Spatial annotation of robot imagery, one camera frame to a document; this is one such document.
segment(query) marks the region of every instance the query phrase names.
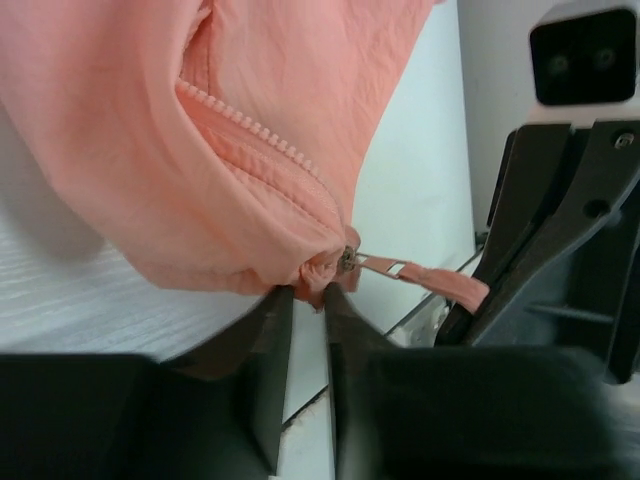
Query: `zipper pull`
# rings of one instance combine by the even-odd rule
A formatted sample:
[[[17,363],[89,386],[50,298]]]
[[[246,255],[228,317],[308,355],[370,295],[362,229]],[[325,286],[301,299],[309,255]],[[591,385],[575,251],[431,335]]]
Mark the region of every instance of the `zipper pull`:
[[[394,280],[402,280],[441,295],[462,305],[472,314],[489,294],[489,287],[480,280],[441,268],[425,268],[395,258],[376,257],[366,253],[347,252],[340,259],[342,271],[364,268]]]

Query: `camera lens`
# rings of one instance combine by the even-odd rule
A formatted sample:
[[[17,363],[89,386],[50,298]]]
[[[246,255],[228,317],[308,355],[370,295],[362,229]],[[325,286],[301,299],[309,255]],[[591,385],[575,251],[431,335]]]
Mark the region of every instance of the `camera lens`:
[[[549,75],[558,77],[569,71],[569,59],[564,55],[556,55],[549,60]]]
[[[616,63],[616,52],[611,48],[602,48],[593,56],[593,68],[599,72],[609,70]]]

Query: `wrinkled fabric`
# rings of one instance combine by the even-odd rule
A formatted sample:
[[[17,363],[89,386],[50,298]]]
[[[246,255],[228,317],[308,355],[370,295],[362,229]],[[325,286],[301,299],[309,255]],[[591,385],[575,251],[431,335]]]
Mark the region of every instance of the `wrinkled fabric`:
[[[151,282],[318,303],[359,245],[358,174],[434,3],[5,1],[0,99]]]

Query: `white surface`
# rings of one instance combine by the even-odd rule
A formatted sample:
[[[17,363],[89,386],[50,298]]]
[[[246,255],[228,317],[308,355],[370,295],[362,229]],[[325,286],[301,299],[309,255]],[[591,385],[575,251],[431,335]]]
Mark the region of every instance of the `white surface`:
[[[472,249],[456,2],[437,7],[368,154],[355,226],[372,253],[458,267]],[[167,358],[255,301],[159,290],[45,184],[0,115],[0,349],[138,351]],[[354,296],[388,329],[425,292],[365,273]],[[285,418],[327,383],[322,318],[296,305]]]
[[[457,2],[433,9],[367,154],[354,226],[362,251],[457,269],[473,254]],[[364,272],[353,300],[388,331],[425,297]]]
[[[278,478],[333,479],[329,398],[323,395],[282,435]]]
[[[509,133],[535,103],[529,30],[560,0],[459,0],[474,223],[485,231]]]

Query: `screw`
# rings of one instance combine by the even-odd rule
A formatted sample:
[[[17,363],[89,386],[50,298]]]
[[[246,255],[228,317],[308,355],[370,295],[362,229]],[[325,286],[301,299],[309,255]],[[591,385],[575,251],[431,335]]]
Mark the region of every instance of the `screw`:
[[[438,314],[438,316],[436,317],[435,322],[433,322],[433,329],[437,332],[438,330],[440,330],[440,327],[442,326],[442,324],[444,323],[445,319],[447,318],[447,315],[449,315],[449,312],[451,311],[451,309],[448,306],[445,306],[442,311]]]
[[[610,69],[616,63],[616,52],[610,48],[604,48],[596,53],[593,66],[601,72]]]
[[[636,139],[636,136],[631,132],[622,133],[618,136],[618,138],[614,142],[613,147],[616,150],[622,150],[623,148],[633,145],[633,142],[635,141],[635,139]]]
[[[413,335],[411,335],[411,344],[412,345],[420,345],[422,343],[422,337],[424,335],[424,328],[420,328],[418,330],[415,330],[413,332]]]
[[[569,59],[564,55],[556,55],[549,62],[548,69],[553,77],[564,75],[569,71]]]

